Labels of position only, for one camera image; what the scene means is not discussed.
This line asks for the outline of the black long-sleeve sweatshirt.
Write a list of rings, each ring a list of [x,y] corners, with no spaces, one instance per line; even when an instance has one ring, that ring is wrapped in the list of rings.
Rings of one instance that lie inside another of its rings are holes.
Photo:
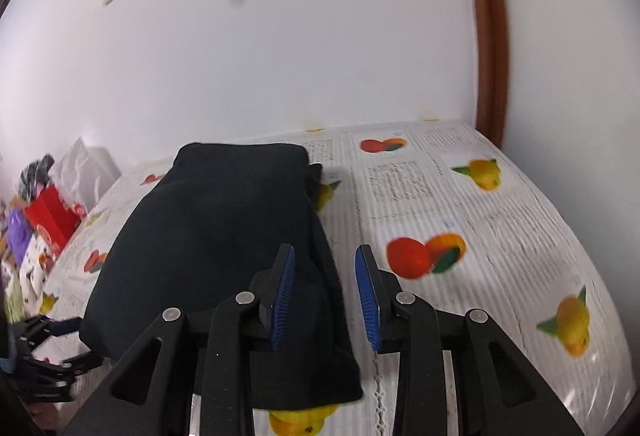
[[[119,359],[169,307],[201,312],[250,290],[282,244],[295,252],[285,337],[250,358],[264,410],[362,396],[341,280],[314,208],[321,166],[298,144],[187,144],[131,213],[87,303],[81,341]]]

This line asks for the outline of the red paper shopping bag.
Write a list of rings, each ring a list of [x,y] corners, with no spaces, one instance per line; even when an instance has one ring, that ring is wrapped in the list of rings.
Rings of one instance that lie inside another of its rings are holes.
[[[79,203],[67,204],[58,189],[50,186],[25,208],[24,214],[47,247],[55,256],[60,256],[87,211]]]

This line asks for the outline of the fruit-print white tablecloth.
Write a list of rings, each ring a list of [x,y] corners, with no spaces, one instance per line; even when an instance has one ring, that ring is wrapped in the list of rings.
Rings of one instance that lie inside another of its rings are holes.
[[[424,243],[459,259],[415,266],[407,291],[454,314],[484,309],[506,331],[587,435],[603,435],[637,385],[620,317],[586,251],[549,200],[490,141],[457,122],[415,122],[297,134],[323,167],[319,217],[341,277],[364,396],[308,414],[257,412],[261,435],[387,435],[398,360],[364,334],[354,254],[367,243]]]

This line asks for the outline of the plaid cloth in bag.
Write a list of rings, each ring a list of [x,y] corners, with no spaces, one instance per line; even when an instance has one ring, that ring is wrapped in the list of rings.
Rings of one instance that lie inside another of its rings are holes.
[[[53,156],[45,154],[22,170],[18,178],[18,195],[27,203],[36,200],[40,193],[50,185],[49,170],[54,164]]]

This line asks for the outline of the white plastic bag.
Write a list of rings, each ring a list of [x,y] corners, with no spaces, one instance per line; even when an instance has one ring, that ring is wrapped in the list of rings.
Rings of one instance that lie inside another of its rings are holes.
[[[58,194],[79,217],[88,215],[121,174],[105,148],[88,147],[81,137],[49,170]]]

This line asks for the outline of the brown wooden door frame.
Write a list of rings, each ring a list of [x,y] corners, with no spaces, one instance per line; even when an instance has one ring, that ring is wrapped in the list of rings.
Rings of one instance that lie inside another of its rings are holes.
[[[509,22],[506,0],[474,0],[477,42],[475,127],[500,147],[509,98]]]

